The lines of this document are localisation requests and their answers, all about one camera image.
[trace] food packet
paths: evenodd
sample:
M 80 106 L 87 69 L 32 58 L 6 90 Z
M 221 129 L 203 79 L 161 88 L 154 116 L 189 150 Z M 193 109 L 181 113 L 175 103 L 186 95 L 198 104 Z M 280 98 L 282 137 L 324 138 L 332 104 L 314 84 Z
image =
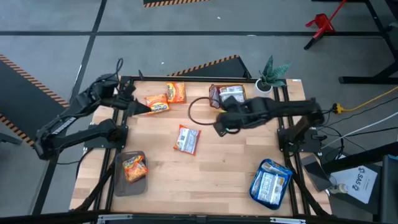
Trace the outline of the food packet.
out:
M 200 130 L 188 129 L 180 124 L 180 135 L 178 136 L 177 143 L 173 148 L 195 155 L 200 132 Z
M 185 103 L 185 84 L 168 82 L 167 84 L 167 102 L 169 103 Z
M 133 183 L 148 173 L 148 169 L 142 162 L 143 156 L 134 156 L 123 162 L 126 181 Z
M 278 209 L 292 175 L 291 170 L 270 159 L 264 159 L 250 186 L 249 194 L 267 208 Z
M 146 101 L 146 105 L 152 109 L 152 111 L 147 114 L 159 113 L 170 109 L 167 104 L 166 94 L 147 96 L 144 97 L 144 99 Z
M 235 97 L 236 101 L 244 102 L 243 86 L 226 86 L 220 88 L 220 97 L 222 102 L 224 102 L 228 97 Z
M 211 84 L 209 88 L 209 100 L 210 106 L 220 108 L 220 96 L 217 92 L 217 87 L 214 84 Z
M 140 162 L 144 159 L 144 156 L 134 156 L 123 162 L 123 167 L 125 169 L 132 167 L 135 163 Z

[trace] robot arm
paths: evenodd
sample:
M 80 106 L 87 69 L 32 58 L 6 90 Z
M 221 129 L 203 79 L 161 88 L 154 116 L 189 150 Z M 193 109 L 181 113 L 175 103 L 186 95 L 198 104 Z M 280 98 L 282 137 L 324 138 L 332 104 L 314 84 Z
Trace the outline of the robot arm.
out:
M 68 109 L 37 131 L 35 150 L 40 159 L 48 160 L 67 147 L 97 137 L 117 141 L 121 137 L 121 131 L 112 119 L 100 122 L 95 128 L 65 136 L 66 130 L 78 118 L 94 113 L 100 105 L 127 110 L 129 116 L 150 111 L 150 108 L 134 100 L 132 92 L 135 88 L 132 84 L 123 86 L 122 90 L 118 89 L 118 70 L 116 73 L 97 78 L 85 91 L 76 96 Z
M 240 129 L 256 128 L 266 124 L 272 118 L 284 116 L 303 116 L 288 129 L 289 141 L 299 141 L 309 127 L 322 124 L 322 111 L 315 99 L 304 101 L 276 102 L 270 98 L 255 97 L 238 103 L 230 96 L 223 103 L 225 113 L 217 116 L 213 125 L 221 137 L 225 134 L 237 134 Z

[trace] wooden tabletop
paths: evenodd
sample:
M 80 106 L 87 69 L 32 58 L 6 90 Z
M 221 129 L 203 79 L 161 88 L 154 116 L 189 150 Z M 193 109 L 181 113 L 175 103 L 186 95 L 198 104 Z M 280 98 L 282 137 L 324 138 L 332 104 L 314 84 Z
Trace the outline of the wooden tabletop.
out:
M 279 215 L 291 216 L 289 191 L 286 191 L 278 210 L 270 210 L 250 198 L 248 190 L 254 174 L 263 159 L 284 164 L 279 151 L 276 129 L 278 120 L 255 129 L 242 130 L 237 135 L 219 137 L 212 126 L 200 126 L 188 119 L 190 102 L 208 96 L 211 84 L 185 82 L 187 103 L 169 104 L 171 110 L 154 115 L 138 115 L 128 118 L 129 134 L 124 152 L 144 151 L 149 173 L 147 191 L 141 195 L 113 197 L 111 210 L 129 213 L 173 213 L 212 215 Z M 287 80 L 290 100 L 304 100 L 300 80 Z M 144 102 L 145 96 L 166 93 L 165 82 L 134 82 L 134 96 Z M 253 83 L 243 83 L 248 98 L 257 96 Z M 208 101 L 198 101 L 192 106 L 192 117 L 204 123 L 213 122 L 220 111 L 210 108 Z M 93 122 L 111 118 L 111 108 L 100 107 L 94 113 Z M 201 130 L 196 156 L 173 149 L 182 124 Z M 98 182 L 104 149 L 94 149 L 81 163 L 70 208 L 79 206 Z M 307 188 L 331 213 L 328 196 L 317 192 L 304 171 Z M 108 185 L 104 187 L 100 208 Z M 300 191 L 296 186 L 298 207 L 302 213 Z

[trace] potted plant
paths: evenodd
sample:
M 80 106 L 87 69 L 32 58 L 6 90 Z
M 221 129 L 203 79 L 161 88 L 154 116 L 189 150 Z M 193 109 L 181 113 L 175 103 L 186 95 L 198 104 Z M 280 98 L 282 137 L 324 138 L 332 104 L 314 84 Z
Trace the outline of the potted plant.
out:
M 280 80 L 280 78 L 286 73 L 289 69 L 290 64 L 281 65 L 276 69 L 272 69 L 272 65 L 274 63 L 274 59 L 269 57 L 266 67 L 262 73 L 260 72 L 261 77 L 256 81 L 256 90 L 262 96 L 267 96 L 273 87 L 284 86 L 285 83 Z

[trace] concrete floor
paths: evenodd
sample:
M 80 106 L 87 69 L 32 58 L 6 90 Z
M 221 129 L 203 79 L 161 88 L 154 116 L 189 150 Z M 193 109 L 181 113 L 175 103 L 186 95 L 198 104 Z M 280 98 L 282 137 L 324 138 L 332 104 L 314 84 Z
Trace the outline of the concrete floor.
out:
M 91 30 L 100 3 L 101 0 L 2 0 L 0 30 Z M 372 3 L 383 24 L 394 20 L 384 1 L 374 0 Z M 335 2 L 309 0 L 211 0 L 144 9 L 142 1 L 114 0 L 108 1 L 99 30 L 310 31 L 315 28 L 306 28 L 306 22 L 321 12 L 330 15 L 337 5 Z M 338 31 L 377 31 L 366 6 L 358 3 L 348 3 L 333 20 L 333 25 Z M 291 62 L 286 77 L 302 79 L 306 97 L 316 97 L 326 110 L 333 103 L 351 108 L 392 88 L 389 85 L 340 85 L 337 79 L 342 75 L 372 76 L 392 63 L 392 55 L 382 38 L 325 37 L 311 50 L 304 51 L 303 46 L 309 39 L 243 36 L 97 37 L 81 90 L 99 75 L 113 72 L 119 57 L 124 58 L 122 75 L 137 75 L 138 69 L 144 75 L 166 75 L 234 54 L 241 56 L 254 77 L 258 77 L 258 70 L 264 67 L 270 55 L 274 56 L 275 64 Z M 0 36 L 0 54 L 6 55 L 60 96 L 69 99 L 87 42 L 86 36 Z M 397 95 L 398 92 L 395 92 L 377 103 Z M 397 109 L 397 103 L 389 103 L 373 113 L 362 114 L 333 127 L 341 133 L 347 133 L 378 121 Z M 349 115 L 332 115 L 330 122 Z M 69 132 L 85 129 L 90 119 L 80 119 Z M 374 129 L 396 124 L 398 118 L 377 125 Z M 0 131 L 8 130 L 0 124 Z M 366 149 L 372 149 L 396 141 L 397 132 L 358 136 L 352 140 Z M 64 151 L 60 162 L 78 160 L 81 149 L 82 146 L 75 146 Z M 361 151 L 361 148 L 347 143 L 347 153 Z M 28 146 L 0 144 L 0 217 L 30 213 L 31 204 L 21 201 L 34 200 L 45 166 L 46 163 L 38 160 Z M 75 169 L 76 165 L 57 166 L 44 213 L 68 210 Z M 333 213 L 339 217 L 371 219 L 371 214 L 352 205 L 335 198 L 330 200 Z

